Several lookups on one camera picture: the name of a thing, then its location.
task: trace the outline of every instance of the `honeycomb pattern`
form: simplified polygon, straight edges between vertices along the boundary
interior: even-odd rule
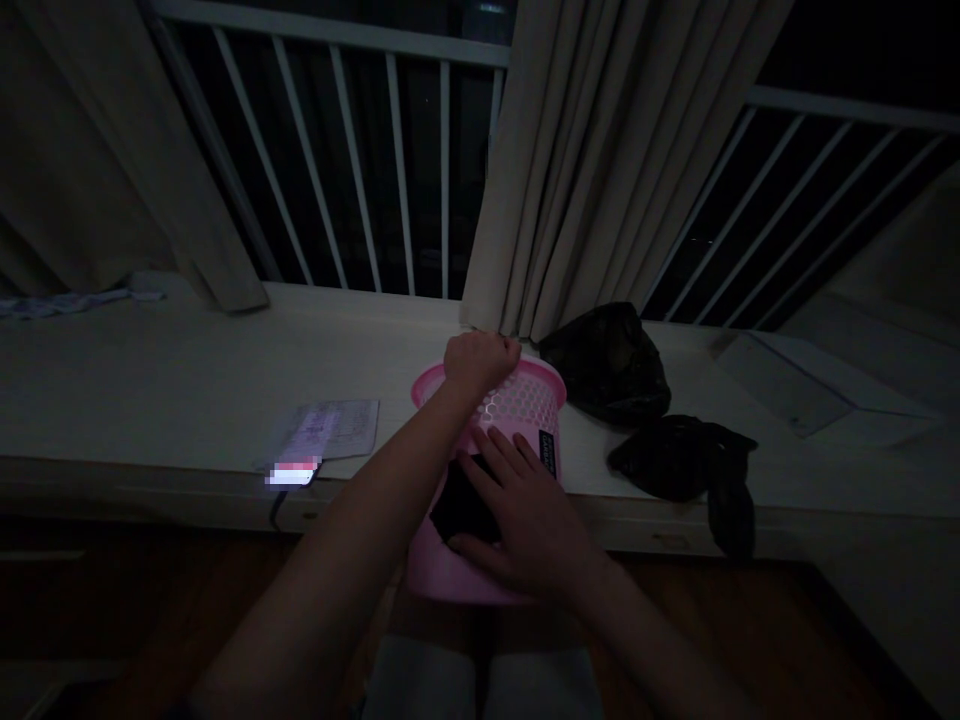
[[[498,419],[526,423],[556,434],[557,401],[546,383],[525,373],[514,374],[483,399],[473,416],[479,424]]]

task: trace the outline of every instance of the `wall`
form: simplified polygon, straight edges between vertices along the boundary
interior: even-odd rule
[[[810,340],[946,424],[899,449],[956,475],[960,461],[960,165],[908,207],[780,332]],[[944,717],[960,717],[960,536],[917,535],[818,562]]]

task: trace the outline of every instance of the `black plastic bag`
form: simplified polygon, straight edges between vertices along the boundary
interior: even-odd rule
[[[704,492],[710,532],[724,554],[753,557],[753,499],[747,489],[748,437],[688,415],[648,421],[607,457],[611,470],[654,497],[689,502]]]
[[[563,378],[567,400],[598,420],[637,427],[670,409],[660,353],[628,302],[581,315],[538,349]]]
[[[485,473],[495,477],[483,455],[474,455],[473,461]],[[500,542],[502,537],[497,519],[456,459],[447,466],[447,482],[430,511],[430,520],[444,543],[460,533],[473,535],[491,544]]]

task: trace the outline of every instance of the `finger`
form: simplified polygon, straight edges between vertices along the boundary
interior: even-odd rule
[[[487,434],[478,427],[473,429],[473,441],[477,444],[477,447],[480,448],[480,454],[483,455],[490,469],[493,470],[497,482],[506,487],[511,482],[517,480],[516,470],[507,462],[506,458],[503,457],[503,453],[501,453],[497,446],[487,437]]]
[[[521,348],[520,343],[513,338],[505,338],[504,346],[507,349],[507,358],[510,360],[510,369],[512,370],[517,366],[517,363],[520,362],[520,351],[523,348]]]
[[[517,451],[517,448],[513,446],[513,443],[510,442],[506,435],[495,427],[491,427],[487,431],[487,435],[493,444],[497,446],[497,450],[500,451],[504,459],[510,463],[510,467],[513,468],[513,471],[518,476],[522,477],[524,473],[530,472],[530,464],[524,460],[523,456]]]
[[[492,575],[497,580],[510,582],[513,578],[513,568],[510,558],[502,550],[488,545],[473,535],[454,535],[447,542],[450,549],[465,557],[471,563]]]
[[[543,463],[537,456],[537,451],[530,447],[530,443],[523,435],[516,433],[513,436],[513,442],[531,470],[539,470],[543,467]]]
[[[483,468],[477,465],[473,458],[467,455],[463,450],[457,451],[457,462],[463,468],[467,480],[476,489],[481,499],[487,504],[491,511],[499,504],[498,493],[503,492],[503,488],[497,485],[496,481],[487,475]]]

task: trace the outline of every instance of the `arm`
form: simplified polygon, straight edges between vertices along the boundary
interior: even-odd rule
[[[617,656],[668,717],[750,717],[747,696],[708,662],[587,533],[563,488],[522,436],[474,440],[496,475],[458,454],[503,535],[498,550],[467,535],[450,547],[517,590],[558,601]]]
[[[450,450],[520,346],[453,338],[446,381],[353,477],[194,689],[203,717],[321,717],[349,655],[423,521]]]

